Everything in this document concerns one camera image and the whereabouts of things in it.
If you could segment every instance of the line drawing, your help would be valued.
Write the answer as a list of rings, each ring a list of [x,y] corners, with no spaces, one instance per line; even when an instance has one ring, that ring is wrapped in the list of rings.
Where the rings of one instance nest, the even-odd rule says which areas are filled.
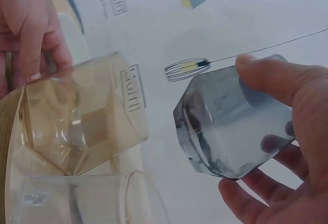
[[[328,28],[322,29],[320,31],[317,31],[317,32],[314,32],[314,33],[311,33],[311,34],[300,36],[300,37],[297,37],[295,39],[287,40],[287,41],[284,41],[282,43],[278,43],[278,44],[275,44],[275,45],[272,45],[272,46],[268,46],[268,47],[264,47],[264,48],[261,48],[261,49],[245,52],[245,54],[252,54],[252,53],[255,53],[255,52],[259,52],[259,51],[271,49],[271,48],[274,48],[274,47],[282,46],[282,45],[294,42],[296,40],[300,40],[300,39],[307,38],[307,37],[310,37],[310,36],[313,36],[313,35],[316,35],[316,34],[324,33],[326,31],[328,31]],[[165,76],[166,76],[166,78],[169,82],[177,82],[177,81],[180,81],[180,80],[184,80],[184,79],[194,77],[195,75],[200,74],[200,73],[208,70],[211,67],[211,63],[219,62],[219,61],[222,61],[222,60],[227,60],[227,59],[230,59],[230,58],[235,58],[237,56],[238,56],[238,54],[223,57],[223,58],[220,58],[220,59],[217,59],[217,60],[208,60],[205,57],[195,57],[195,58],[190,58],[190,59],[184,59],[184,60],[181,60],[181,61],[178,61],[178,62],[175,62],[173,64],[170,64],[170,65],[166,66],[164,68],[164,73],[165,73]]]

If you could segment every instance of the black line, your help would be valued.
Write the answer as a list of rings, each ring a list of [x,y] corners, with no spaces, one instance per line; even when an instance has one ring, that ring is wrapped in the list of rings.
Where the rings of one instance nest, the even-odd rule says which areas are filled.
[[[282,42],[282,43],[279,43],[279,44],[276,44],[276,45],[273,45],[273,46],[268,46],[268,47],[264,47],[264,48],[259,49],[259,50],[249,51],[249,52],[245,52],[245,53],[246,54],[251,54],[251,53],[254,53],[254,52],[258,52],[258,51],[263,51],[263,50],[267,50],[267,49],[270,49],[270,48],[274,48],[274,47],[277,47],[277,46],[282,46],[282,45],[288,44],[290,42],[293,42],[293,41],[296,41],[296,40],[299,40],[299,39],[302,39],[302,38],[306,38],[306,37],[310,37],[310,36],[313,36],[313,35],[316,35],[316,34],[319,34],[319,33],[323,33],[325,31],[328,31],[328,28],[323,29],[323,30],[321,30],[319,32],[311,33],[311,34],[308,34],[308,35],[305,35],[305,36],[302,36],[302,37],[298,37],[298,38],[295,38],[295,39],[292,39],[292,40],[289,40],[289,41],[286,41],[286,42]],[[226,59],[237,57],[237,56],[238,55],[228,56],[228,57],[221,58],[221,59],[218,59],[218,60],[210,61],[210,63],[215,63],[215,62],[218,62],[218,61],[226,60]]]

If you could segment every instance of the fingernail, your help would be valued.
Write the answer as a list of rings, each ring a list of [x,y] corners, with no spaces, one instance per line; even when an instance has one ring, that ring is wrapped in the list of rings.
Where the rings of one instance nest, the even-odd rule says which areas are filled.
[[[31,77],[30,77],[30,81],[34,81],[36,79],[40,79],[41,78],[41,74],[40,73],[37,73],[37,74],[33,74]]]
[[[261,58],[259,60],[266,60],[266,59],[273,59],[273,60],[288,62],[282,55],[279,55],[279,54],[273,54],[271,56],[267,56],[267,57]]]
[[[240,54],[237,56],[237,61],[240,63],[240,64],[248,64],[250,63],[251,61],[253,60],[256,60],[256,58],[252,55],[249,55],[249,54]]]

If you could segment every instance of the finger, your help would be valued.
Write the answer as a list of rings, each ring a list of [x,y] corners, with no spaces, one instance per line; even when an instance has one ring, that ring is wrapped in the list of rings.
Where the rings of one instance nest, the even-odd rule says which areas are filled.
[[[305,84],[328,75],[324,67],[291,64],[267,58],[256,60],[246,54],[237,57],[236,69],[249,87],[269,93],[289,106],[292,106],[293,97]]]
[[[268,204],[285,200],[294,190],[268,177],[255,169],[242,178],[242,181]]]
[[[287,135],[289,135],[289,136],[295,136],[294,124],[293,124],[293,122],[291,120],[286,123],[285,131],[286,131],[286,134]]]
[[[261,149],[266,153],[273,153],[277,149],[284,148],[292,139],[284,139],[276,135],[267,135],[261,142]],[[282,165],[290,169],[301,180],[305,180],[309,173],[309,166],[305,161],[302,152],[298,146],[288,145],[281,150],[274,158]]]
[[[48,75],[48,66],[43,52],[41,52],[41,56],[40,56],[40,72],[42,77]]]
[[[8,94],[8,84],[6,79],[6,53],[0,51],[0,98]]]
[[[269,153],[269,154],[275,153],[279,149],[282,149],[286,145],[288,145],[289,143],[293,142],[293,140],[294,140],[293,138],[286,139],[286,138],[282,138],[282,137],[279,137],[279,136],[274,135],[274,134],[269,134],[269,135],[266,135],[262,139],[261,149],[265,153]]]
[[[45,35],[43,49],[50,50],[58,71],[72,66],[72,57],[59,26],[55,31]]]
[[[44,37],[44,24],[39,20],[30,22],[26,18],[20,32],[21,52],[20,66],[26,82],[31,82],[41,77],[40,53]]]
[[[288,145],[274,158],[282,165],[290,169],[301,180],[304,181],[308,177],[309,166],[305,161],[302,152],[298,146]]]
[[[18,52],[19,40],[11,33],[0,33],[0,51]]]
[[[19,57],[19,53],[13,52],[11,57],[11,69],[12,69],[12,76],[11,76],[11,88],[17,89],[22,87],[25,84],[23,74],[21,72],[20,66],[21,59]]]
[[[244,224],[256,223],[259,215],[267,208],[263,203],[248,194],[235,181],[221,180],[219,190],[224,202]]]

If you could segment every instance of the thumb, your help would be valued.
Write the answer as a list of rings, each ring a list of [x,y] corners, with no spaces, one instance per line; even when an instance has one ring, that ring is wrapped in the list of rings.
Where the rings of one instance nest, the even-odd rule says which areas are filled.
[[[241,54],[236,59],[236,69],[250,88],[266,92],[288,106],[293,105],[295,95],[307,84],[328,78],[325,67],[291,64],[274,56],[256,59]]]

